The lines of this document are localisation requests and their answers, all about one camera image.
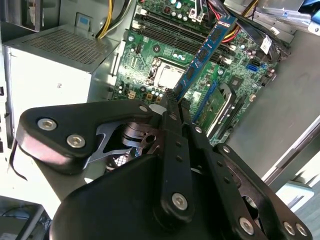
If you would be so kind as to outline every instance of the green circuit board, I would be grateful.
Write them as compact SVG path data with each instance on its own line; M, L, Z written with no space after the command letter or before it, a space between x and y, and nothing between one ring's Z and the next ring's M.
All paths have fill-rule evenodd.
M142 8L156 13L156 16L161 20L168 21L168 23L176 22L180 27L187 26L188 29L193 28L199 33L208 33L210 28L207 27L204 17L202 22L194 22L192 19L184 22L171 14L164 13L164 9L169 6L171 12L175 11L187 16L194 2L186 0L181 1L181 3L182 7L175 9L167 0L145 0L142 3L139 1L137 8L140 8L138 11L141 11ZM152 28L155 34L163 33L164 36L165 34L171 34L171 36L179 34L165 25L158 25L154 22L148 22L144 18L139 18L138 14L133 18L133 23L143 23L144 26ZM150 33L145 33L133 28L128 31L122 62L119 66L114 88L114 100L129 98L140 99L147 104L159 103L166 89L173 88L176 85L185 68L194 58L194 54L191 51L186 51L188 48L170 44L167 38L162 39L159 34L154 35L153 38L150 37ZM190 48L198 44L196 40L184 37L181 36L180 39L183 39L183 44L189 44ZM235 93L236 99L232 108L237 106L239 100L243 102L236 115L232 117L232 121L228 124L231 128L234 128L243 117L248 106L254 102L256 93L265 85L264 81L267 72L270 69L274 69L276 65L275 63L271 64L258 59L260 66L255 70L248 69L248 64L256 59L253 59L252 53L257 52L260 47L244 32L240 32L227 46L229 46L229 52L226 53L218 49L216 55L218 61L207 63L202 74L184 96L191 102L190 114L193 117L210 86L217 82L218 87L206 102L200 117L195 121L205 131L210 128L210 125L226 104L224 93L219 90L219 86L222 83L228 84ZM224 123L228 120L231 119L225 117L219 122L218 129L222 129ZM213 135L210 138L211 144L225 142L231 132L226 130L220 136Z

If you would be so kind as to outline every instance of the ventilation grille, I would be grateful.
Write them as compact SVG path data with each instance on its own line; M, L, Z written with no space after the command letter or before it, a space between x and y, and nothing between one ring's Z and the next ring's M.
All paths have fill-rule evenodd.
M64 29L58 29L22 43L88 66L95 63L107 51L106 45Z

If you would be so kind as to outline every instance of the blue ram stick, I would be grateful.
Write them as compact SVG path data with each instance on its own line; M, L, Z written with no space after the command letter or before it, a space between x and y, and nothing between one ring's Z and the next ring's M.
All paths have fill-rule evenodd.
M180 102L191 84L193 84L203 71L214 52L219 47L229 30L232 29L237 19L233 16L222 16L215 24L210 34L203 42L194 59L184 71L183 75L175 85L173 91L177 94L177 101Z

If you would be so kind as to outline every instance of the screw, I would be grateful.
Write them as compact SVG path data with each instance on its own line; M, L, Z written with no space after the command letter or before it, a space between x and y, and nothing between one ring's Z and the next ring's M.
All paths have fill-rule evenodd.
M239 223L241 228L249 235L253 235L255 233L254 227L251 222L245 217L240 217Z
M83 148L86 145L85 139L77 134L72 134L68 136L66 142L75 149Z
M299 223L296 223L295 226L303 236L307 236L308 235L306 230Z
M201 128L200 128L200 127L198 127L198 126L196 126L196 127L195 127L195 130L196 130L198 133L202 133Z
M283 226L289 234L291 234L292 236L296 235L294 228L288 222L285 221L283 223Z
M42 118L37 124L39 128L46 131L52 131L57 128L56 122L49 118Z
M182 211L186 210L188 207L187 199L185 198L185 196L178 192L172 195L172 202L179 210Z
M230 149L226 146L223 146L222 149L226 152L226 153L230 153Z
M141 105L141 106L139 106L139 108L144 112L148 112L148 109L145 106Z
M177 120L176 116L175 116L173 113L169 114L169 116L170 116L170 118L172 118L173 120Z

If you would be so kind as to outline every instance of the red wire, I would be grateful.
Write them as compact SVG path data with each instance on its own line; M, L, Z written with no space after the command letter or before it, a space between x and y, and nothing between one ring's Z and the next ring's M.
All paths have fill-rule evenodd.
M219 20L219 19L220 19L220 15L219 15L219 13L217 13L217 11L216 11L216 10L214 10L214 8L212 7L212 5L211 5L210 3L209 3L208 5L209 5L209 7L210 7L211 11L214 13L214 15L215 15L216 19L217 19L217 20Z
M224 40L222 41L222 43L227 43L227 42L230 42L231 40L233 40L233 39L237 36L238 32L239 32L239 30L236 31L233 36L231 36L231 37L229 37L229 38L227 38L227 39L224 39Z
M209 8L211 9L211 11L214 13L216 19L219 20L219 19L220 19L219 13L213 8L213 6L211 5L211 3L209 3L208 5L209 5ZM222 43L227 43L227 42L230 42L231 40L233 40L233 39L237 36L238 32L239 32L239 30L236 31L233 36L231 36L231 37L229 37L229 38L227 38L227 39L224 39L224 40L222 41Z

